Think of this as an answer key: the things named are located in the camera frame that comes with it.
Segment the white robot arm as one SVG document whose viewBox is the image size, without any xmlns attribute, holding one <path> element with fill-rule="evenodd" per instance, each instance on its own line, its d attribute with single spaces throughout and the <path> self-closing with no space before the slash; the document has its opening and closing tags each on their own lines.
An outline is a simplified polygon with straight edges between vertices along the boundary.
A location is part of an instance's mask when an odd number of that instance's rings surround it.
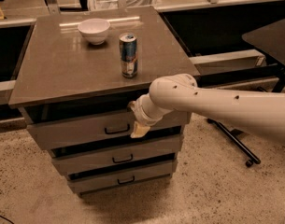
<svg viewBox="0 0 285 224">
<path fill-rule="evenodd" d="M 129 104 L 142 136 L 188 112 L 168 214 L 174 224 L 285 224 L 285 92 L 205 89 L 159 77 Z"/>
</svg>

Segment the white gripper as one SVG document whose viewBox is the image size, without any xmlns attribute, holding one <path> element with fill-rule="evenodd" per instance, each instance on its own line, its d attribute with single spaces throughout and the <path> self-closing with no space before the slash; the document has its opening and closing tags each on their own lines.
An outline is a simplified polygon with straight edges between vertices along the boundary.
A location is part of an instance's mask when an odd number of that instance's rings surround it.
<svg viewBox="0 0 285 224">
<path fill-rule="evenodd" d="M 127 107 L 133 110 L 136 120 L 130 134 L 132 138 L 144 137 L 150 130 L 150 126 L 154 126 L 163 118 L 160 109 L 153 102 L 131 101 Z"/>
</svg>

